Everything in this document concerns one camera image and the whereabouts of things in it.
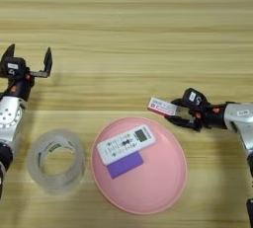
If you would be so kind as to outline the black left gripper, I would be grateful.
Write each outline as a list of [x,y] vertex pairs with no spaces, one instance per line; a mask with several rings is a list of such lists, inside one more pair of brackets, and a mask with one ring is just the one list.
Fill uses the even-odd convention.
[[[14,52],[15,45],[11,44],[3,53],[0,63],[4,64],[8,60],[12,60]],[[0,93],[0,101],[4,97],[15,97],[26,102],[29,99],[30,92],[35,85],[35,78],[47,78],[49,76],[52,67],[52,55],[50,48],[48,48],[45,53],[43,64],[44,72],[27,71],[20,77],[8,77],[8,86],[3,93]]]

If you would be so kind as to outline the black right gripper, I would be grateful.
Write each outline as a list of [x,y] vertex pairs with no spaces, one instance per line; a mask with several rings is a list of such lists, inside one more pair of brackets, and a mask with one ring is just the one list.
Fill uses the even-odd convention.
[[190,119],[185,119],[176,115],[164,116],[166,120],[174,125],[190,128],[194,131],[200,131],[203,127],[226,129],[224,122],[226,104],[212,105],[207,101],[203,101],[197,106],[183,99],[175,99],[172,101],[172,104],[178,108],[187,108],[188,113],[192,116]]

